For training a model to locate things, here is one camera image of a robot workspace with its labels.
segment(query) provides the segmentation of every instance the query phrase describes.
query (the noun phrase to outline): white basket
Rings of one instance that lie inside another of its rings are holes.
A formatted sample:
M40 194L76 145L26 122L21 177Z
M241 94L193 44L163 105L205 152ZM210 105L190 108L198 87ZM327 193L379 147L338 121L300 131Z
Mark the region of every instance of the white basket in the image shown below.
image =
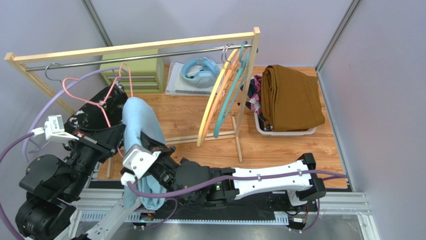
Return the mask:
M259 126L259 117L256 112L254 113L254 121L256 122L256 129L262 137L298 137L313 134L317 130L317 127L313 127L306 131L264 131Z

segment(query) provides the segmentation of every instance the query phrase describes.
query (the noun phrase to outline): metal rail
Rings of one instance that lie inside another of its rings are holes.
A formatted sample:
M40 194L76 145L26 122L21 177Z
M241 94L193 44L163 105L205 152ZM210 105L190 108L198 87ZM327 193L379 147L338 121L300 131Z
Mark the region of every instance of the metal rail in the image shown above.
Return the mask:
M244 48L251 48L251 47L252 47L251 44L244 45ZM219 47L212 47L212 48L206 48L206 49L200 49L200 50L177 51L177 52L158 53L158 54L144 55L144 56L131 56L131 57L123 57L123 58L99 60L99 61L86 61L86 62L78 62L78 63L70 63L70 64L58 64L58 65L49 66L49 69L51 70L51 69L75 68L75 67L112 64L112 63L144 60L144 59L156 59L156 58L165 58L165 57L180 56L180 55L208 53L208 52L223 51L225 48L226 50L239 49L241 48L241 45L219 46ZM27 67L25 71L27 72L44 71L46 70L46 67L47 66Z

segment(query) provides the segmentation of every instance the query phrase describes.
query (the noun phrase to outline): green drawer cabinet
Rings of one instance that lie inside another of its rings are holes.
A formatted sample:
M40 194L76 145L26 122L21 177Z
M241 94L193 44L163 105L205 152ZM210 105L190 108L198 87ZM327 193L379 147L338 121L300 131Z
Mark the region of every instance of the green drawer cabinet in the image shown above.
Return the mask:
M124 52L104 55L102 60L154 55L158 53L158 49ZM127 61L126 64L130 67L134 93L164 93L166 86L164 82L164 63L161 58ZM121 62L106 63L100 65L100 68L120 67L120 65ZM112 71L105 71L101 74L109 85L114 81L115 77ZM129 94L129 74L122 72L121 75L120 83L124 86L126 93Z

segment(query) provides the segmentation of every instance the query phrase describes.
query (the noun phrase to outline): light blue cloth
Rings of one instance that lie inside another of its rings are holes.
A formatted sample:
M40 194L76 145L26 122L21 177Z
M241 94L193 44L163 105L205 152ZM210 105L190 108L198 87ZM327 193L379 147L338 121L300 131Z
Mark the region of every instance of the light blue cloth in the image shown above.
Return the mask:
M151 139L166 144L160 123L153 109L142 99L137 97L129 98L123 107L123 124L126 125L124 131L124 152L134 144L142 146L141 132ZM144 193L163 194L166 189L162 187L153 176L141 178L137 182L137 188ZM129 187L124 187L124 206L131 208L138 196L130 191ZM164 198L140 198L142 204L148 210L158 210L163 204Z

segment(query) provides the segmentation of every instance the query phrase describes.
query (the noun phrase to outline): brown folded pants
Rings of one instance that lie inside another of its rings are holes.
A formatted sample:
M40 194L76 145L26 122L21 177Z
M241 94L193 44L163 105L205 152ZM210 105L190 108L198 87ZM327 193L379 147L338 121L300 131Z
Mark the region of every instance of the brown folded pants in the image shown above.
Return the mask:
M325 123L318 78L280 65L268 66L261 82L265 126L274 132L305 130Z

